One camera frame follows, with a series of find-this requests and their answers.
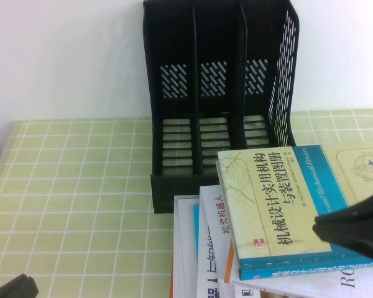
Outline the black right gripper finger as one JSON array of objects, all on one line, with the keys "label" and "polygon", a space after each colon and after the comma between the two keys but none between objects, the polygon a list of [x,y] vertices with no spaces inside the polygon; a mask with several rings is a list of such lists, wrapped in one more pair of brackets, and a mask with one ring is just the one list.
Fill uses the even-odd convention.
[{"label": "black right gripper finger", "polygon": [[317,230],[347,224],[373,224],[373,195],[345,209],[316,217]]},{"label": "black right gripper finger", "polygon": [[373,259],[373,225],[314,224],[313,231],[323,241],[343,246]]}]

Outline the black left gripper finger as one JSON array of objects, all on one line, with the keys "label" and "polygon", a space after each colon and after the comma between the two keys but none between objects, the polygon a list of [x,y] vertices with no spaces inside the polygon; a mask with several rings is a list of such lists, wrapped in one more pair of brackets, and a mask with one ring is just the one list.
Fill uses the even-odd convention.
[{"label": "black left gripper finger", "polygon": [[16,278],[10,280],[6,284],[0,287],[0,297],[4,297],[10,292],[12,292],[23,280],[25,280],[27,276],[25,274],[21,274]]},{"label": "black left gripper finger", "polygon": [[28,276],[26,279],[26,298],[36,298],[39,293],[39,289],[34,278]]}]

